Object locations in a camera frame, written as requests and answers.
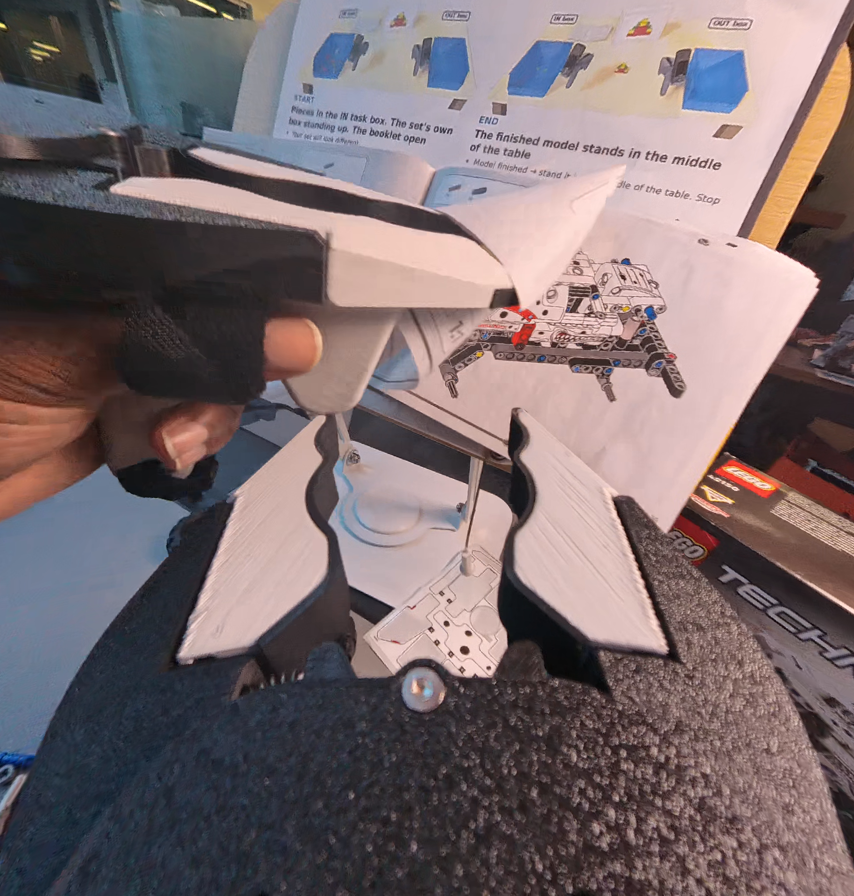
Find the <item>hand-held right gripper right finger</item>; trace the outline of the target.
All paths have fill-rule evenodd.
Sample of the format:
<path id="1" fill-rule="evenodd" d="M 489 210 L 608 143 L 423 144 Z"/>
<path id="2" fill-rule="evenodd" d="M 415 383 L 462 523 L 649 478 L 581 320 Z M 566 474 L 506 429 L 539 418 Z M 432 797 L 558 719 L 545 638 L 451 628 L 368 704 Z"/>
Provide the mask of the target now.
<path id="1" fill-rule="evenodd" d="M 668 656 L 612 487 L 523 409 L 511 412 L 508 448 L 514 520 L 499 610 L 509 641 L 567 636 L 591 648 Z"/>

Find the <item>person's left hand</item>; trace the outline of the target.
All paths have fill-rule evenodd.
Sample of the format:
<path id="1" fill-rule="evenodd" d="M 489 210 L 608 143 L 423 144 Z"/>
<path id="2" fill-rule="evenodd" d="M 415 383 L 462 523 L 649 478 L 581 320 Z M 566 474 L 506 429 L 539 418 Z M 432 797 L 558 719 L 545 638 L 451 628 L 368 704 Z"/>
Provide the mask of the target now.
<path id="1" fill-rule="evenodd" d="M 115 366 L 121 330 L 116 314 L 99 307 L 0 297 L 0 522 L 104 464 L 100 413 L 136 397 Z M 308 373 L 323 352 L 320 330 L 305 318 L 270 320 L 263 344 L 266 382 Z M 230 441 L 243 407 L 185 402 L 129 428 L 143 461 L 155 457 L 184 477 Z"/>

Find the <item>white sticker sheet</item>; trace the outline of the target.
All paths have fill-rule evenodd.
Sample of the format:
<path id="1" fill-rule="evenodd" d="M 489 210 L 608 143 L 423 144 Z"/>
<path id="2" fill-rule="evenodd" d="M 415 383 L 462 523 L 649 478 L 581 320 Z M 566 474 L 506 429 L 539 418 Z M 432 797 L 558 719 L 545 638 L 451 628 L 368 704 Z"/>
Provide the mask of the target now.
<path id="1" fill-rule="evenodd" d="M 454 555 L 438 577 L 365 634 L 391 672 L 428 659 L 459 677 L 495 673 L 508 645 L 498 612 L 501 565 L 482 546 L 470 557 L 470 574 L 461 570 L 462 555 Z"/>

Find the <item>white book stand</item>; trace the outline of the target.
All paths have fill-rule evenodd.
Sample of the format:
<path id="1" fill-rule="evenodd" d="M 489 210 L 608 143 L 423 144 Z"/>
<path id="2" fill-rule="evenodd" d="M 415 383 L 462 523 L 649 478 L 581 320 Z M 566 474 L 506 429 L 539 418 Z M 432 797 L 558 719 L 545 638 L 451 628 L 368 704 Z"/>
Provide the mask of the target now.
<path id="1" fill-rule="evenodd" d="M 353 444 L 344 415 L 336 414 L 333 420 L 339 460 L 333 471 L 348 490 L 338 504 L 342 529 L 359 543 L 382 551 L 415 545 L 427 532 L 464 532 L 460 572 L 474 576 L 472 541 L 481 476 L 485 465 L 509 471 L 510 460 L 374 386 L 367 387 L 357 408 L 465 454 L 469 458 L 467 494 L 464 503 L 451 511 L 431 504 L 431 495 L 421 486 L 421 475 L 415 477 L 414 484 L 387 485 L 381 478 L 388 473 L 387 464 L 379 462 L 376 468 L 366 465 Z"/>

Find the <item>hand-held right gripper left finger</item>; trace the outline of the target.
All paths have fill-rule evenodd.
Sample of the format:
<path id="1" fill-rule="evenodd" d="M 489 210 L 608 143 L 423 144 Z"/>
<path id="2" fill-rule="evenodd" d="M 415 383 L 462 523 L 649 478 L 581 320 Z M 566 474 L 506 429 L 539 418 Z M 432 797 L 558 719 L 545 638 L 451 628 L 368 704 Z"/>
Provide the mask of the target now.
<path id="1" fill-rule="evenodd" d="M 234 494 L 176 662 L 254 655 L 303 666 L 349 633 L 351 602 L 337 537 L 333 417 L 317 417 Z"/>

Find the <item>instruction booklet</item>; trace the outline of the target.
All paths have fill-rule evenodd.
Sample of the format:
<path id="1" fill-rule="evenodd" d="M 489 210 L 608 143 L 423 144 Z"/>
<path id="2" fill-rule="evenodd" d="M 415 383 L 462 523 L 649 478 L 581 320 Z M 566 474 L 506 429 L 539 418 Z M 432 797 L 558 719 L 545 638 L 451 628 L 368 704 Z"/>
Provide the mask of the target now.
<path id="1" fill-rule="evenodd" d="M 735 235 L 620 208 L 625 167 L 591 232 L 521 309 L 476 325 L 408 391 L 400 353 L 374 385 L 420 423 L 507 451 L 520 408 L 668 525 L 814 298 L 816 275 Z"/>

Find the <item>grey desk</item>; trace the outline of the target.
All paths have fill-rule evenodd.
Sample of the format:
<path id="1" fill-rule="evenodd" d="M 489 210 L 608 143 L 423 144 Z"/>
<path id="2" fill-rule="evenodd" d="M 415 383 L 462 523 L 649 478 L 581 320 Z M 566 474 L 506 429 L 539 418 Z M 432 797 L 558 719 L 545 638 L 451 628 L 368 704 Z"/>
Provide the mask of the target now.
<path id="1" fill-rule="evenodd" d="M 0 523 L 0 751 L 36 751 L 0 846 L 0 894 L 49 894 L 115 796 L 263 675 L 250 657 L 175 666 L 226 521 L 130 496 L 101 469 Z"/>

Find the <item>toy truck set box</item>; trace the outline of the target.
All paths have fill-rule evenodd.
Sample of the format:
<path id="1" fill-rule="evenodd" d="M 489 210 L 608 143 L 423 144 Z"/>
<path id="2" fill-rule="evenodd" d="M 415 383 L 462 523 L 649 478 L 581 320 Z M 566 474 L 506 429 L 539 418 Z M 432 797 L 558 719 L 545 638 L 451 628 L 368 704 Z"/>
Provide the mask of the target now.
<path id="1" fill-rule="evenodd" d="M 791 694 L 854 860 L 854 521 L 722 454 L 670 530 Z"/>

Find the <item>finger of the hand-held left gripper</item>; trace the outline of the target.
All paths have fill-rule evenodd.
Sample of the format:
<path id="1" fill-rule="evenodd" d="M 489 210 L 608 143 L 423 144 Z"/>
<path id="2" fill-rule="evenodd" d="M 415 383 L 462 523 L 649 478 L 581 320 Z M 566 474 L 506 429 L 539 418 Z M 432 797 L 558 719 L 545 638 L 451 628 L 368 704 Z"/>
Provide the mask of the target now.
<path id="1" fill-rule="evenodd" d="M 175 150 L 175 175 L 321 210 L 394 203 L 424 207 L 435 169 L 401 152 L 214 129 Z"/>
<path id="2" fill-rule="evenodd" d="M 463 231 L 393 223 L 363 204 L 422 212 L 432 226 L 454 226 L 442 212 L 317 175 L 265 178 L 264 186 L 313 187 L 320 194 L 290 201 L 198 178 L 152 176 L 131 177 L 110 192 L 251 218 L 292 235 L 321 238 L 327 250 L 325 296 L 339 308 L 489 309 L 509 307 L 517 299 L 500 261 Z"/>

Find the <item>cluttered wooden workbench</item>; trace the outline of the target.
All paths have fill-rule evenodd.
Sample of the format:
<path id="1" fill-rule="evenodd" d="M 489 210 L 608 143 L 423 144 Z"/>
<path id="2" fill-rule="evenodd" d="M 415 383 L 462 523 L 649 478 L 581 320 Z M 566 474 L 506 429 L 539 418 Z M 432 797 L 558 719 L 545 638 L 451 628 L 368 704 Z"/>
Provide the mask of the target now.
<path id="1" fill-rule="evenodd" d="M 854 231 L 825 244 L 812 263 L 819 290 L 795 331 L 796 343 L 819 351 L 819 372 L 854 379 Z M 854 428 L 854 397 L 848 392 L 769 376 L 761 387 L 764 410 L 786 431 L 801 431 L 814 419 Z"/>

